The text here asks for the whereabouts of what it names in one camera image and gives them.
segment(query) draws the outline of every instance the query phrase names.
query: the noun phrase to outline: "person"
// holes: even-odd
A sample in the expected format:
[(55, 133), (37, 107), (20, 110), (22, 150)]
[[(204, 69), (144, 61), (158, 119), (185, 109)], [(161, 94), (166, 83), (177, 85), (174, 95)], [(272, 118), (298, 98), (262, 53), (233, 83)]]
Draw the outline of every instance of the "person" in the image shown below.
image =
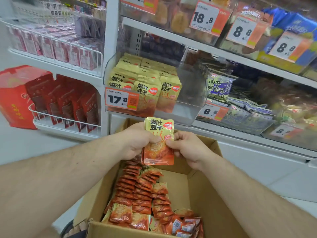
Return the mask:
[[(137, 123), (114, 135), (0, 166), (1, 237), (36, 237), (117, 162), (158, 141)], [(166, 144), (206, 175), (251, 238), (316, 237), (317, 219), (213, 153), (195, 134), (179, 131)]]

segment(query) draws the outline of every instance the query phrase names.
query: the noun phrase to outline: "orange and white price tag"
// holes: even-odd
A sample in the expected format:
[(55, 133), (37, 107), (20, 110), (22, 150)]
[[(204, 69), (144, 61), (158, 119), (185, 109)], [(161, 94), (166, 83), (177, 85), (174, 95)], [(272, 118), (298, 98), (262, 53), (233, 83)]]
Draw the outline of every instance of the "orange and white price tag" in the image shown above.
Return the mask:
[(246, 47), (255, 48), (268, 25), (260, 20), (237, 15), (226, 39)]
[(151, 14), (156, 13), (159, 0), (121, 0), (122, 3), (140, 9)]
[(200, 0), (189, 27), (219, 37), (230, 15), (231, 11)]
[(293, 136), (295, 136), (296, 134), (302, 131), (303, 129), (301, 128), (297, 128), (287, 124), (281, 124), (279, 127), (277, 127), (271, 132), (271, 135), (284, 138), (284, 139), (291, 139)]
[(206, 102), (205, 106), (199, 112), (198, 116), (221, 121), (228, 111), (229, 108)]
[(285, 31), (269, 54), (294, 63), (310, 47), (312, 42), (311, 39)]
[(125, 108), (134, 111), (137, 110), (140, 96), (139, 94), (122, 89), (106, 88), (105, 95), (105, 103), (107, 106)]

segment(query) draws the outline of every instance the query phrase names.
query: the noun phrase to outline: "red logo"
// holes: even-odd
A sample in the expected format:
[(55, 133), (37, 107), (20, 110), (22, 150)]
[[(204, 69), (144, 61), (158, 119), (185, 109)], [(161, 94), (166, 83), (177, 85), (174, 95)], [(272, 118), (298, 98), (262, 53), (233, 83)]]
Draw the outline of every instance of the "red logo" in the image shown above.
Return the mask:
[(22, 97), (22, 98), (25, 98), (25, 99), (29, 99), (29, 95), (28, 95), (27, 93), (21, 94), (21, 97)]
[(172, 89), (177, 92), (179, 90), (179, 86), (173, 86)]
[(158, 92), (158, 89), (157, 89), (157, 88), (151, 88), (151, 89), (149, 89), (149, 93), (150, 93), (150, 94), (156, 95), (157, 92)]
[(164, 126), (165, 128), (167, 128), (167, 129), (172, 129), (173, 123), (172, 123), (172, 122), (167, 122), (167, 123), (165, 123), (163, 126)]
[(124, 86), (122, 89), (125, 89), (125, 90), (131, 90), (131, 86), (126, 85), (126, 86)]

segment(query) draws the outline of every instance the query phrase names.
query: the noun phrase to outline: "blue and yellow package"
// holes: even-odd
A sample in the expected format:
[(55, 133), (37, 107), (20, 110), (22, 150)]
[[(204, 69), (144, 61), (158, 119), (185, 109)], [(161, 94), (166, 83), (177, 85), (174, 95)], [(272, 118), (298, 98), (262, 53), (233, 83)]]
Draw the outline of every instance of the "blue and yellow package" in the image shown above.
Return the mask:
[[(268, 53), (277, 43), (284, 31), (289, 31), (307, 39), (312, 39), (311, 46), (296, 60), (295, 63)], [(308, 19), (299, 13), (289, 12), (271, 30), (271, 39), (263, 51), (260, 51), (258, 61), (299, 74), (317, 57), (317, 22)]]

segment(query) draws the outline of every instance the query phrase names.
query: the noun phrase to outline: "forearm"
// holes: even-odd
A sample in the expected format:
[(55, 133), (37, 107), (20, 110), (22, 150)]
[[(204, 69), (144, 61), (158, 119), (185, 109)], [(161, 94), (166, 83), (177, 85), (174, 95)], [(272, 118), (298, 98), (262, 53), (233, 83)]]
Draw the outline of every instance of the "forearm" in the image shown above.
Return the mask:
[(204, 173), (251, 238), (316, 237), (317, 219), (211, 155)]
[(50, 226), (116, 164), (112, 140), (0, 166), (2, 237), (34, 237)]

